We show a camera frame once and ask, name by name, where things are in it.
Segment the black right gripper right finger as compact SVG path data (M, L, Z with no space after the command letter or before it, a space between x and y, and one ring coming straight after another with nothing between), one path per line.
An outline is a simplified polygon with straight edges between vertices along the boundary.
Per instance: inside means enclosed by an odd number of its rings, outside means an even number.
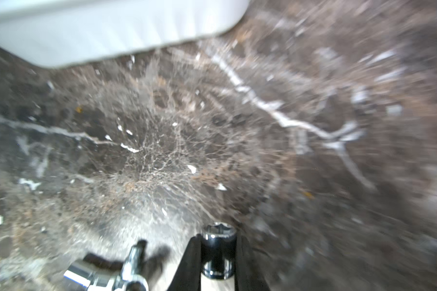
M248 239L238 233L235 250L235 290L270 291Z

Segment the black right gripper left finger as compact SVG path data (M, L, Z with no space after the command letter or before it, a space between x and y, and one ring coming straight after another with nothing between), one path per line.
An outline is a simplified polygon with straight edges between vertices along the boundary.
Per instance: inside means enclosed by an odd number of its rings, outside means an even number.
M201 235L193 236L184 251L167 291L199 291L201 289Z

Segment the white plastic storage box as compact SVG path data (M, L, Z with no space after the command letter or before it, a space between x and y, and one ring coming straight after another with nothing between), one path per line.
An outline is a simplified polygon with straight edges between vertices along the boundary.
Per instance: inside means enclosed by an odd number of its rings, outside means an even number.
M0 48L60 68L216 36L248 1L0 1Z

